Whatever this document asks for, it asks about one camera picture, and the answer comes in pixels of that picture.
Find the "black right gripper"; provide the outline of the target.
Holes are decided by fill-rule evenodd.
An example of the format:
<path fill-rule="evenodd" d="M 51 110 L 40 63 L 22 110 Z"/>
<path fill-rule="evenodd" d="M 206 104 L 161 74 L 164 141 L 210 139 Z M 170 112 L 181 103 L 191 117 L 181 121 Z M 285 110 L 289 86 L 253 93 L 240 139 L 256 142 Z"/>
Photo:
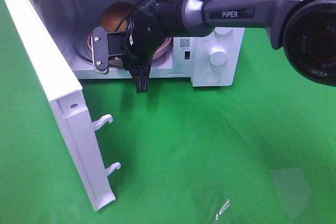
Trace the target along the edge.
<path fill-rule="evenodd" d="M 137 93 L 148 91 L 148 82 L 152 67 L 152 60 L 145 63 L 130 63 L 139 61 L 131 50 L 130 37 L 133 28 L 127 31 L 106 32 L 103 27 L 96 27 L 92 31 L 91 48 L 94 70 L 100 74 L 109 72 L 109 60 L 119 58 L 123 60 L 125 70 L 128 70 L 136 85 Z"/>

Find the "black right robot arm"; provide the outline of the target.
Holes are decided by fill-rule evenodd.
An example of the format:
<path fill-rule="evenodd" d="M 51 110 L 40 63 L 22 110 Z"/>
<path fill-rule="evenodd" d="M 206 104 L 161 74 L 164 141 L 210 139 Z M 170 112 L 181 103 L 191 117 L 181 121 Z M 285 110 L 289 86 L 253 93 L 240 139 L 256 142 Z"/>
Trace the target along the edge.
<path fill-rule="evenodd" d="M 142 0 L 126 19 L 126 31 L 93 30 L 92 61 L 105 74 L 120 58 L 138 92 L 147 91 L 153 55 L 167 37 L 205 37 L 216 27 L 264 28 L 298 73 L 335 85 L 335 0 Z"/>

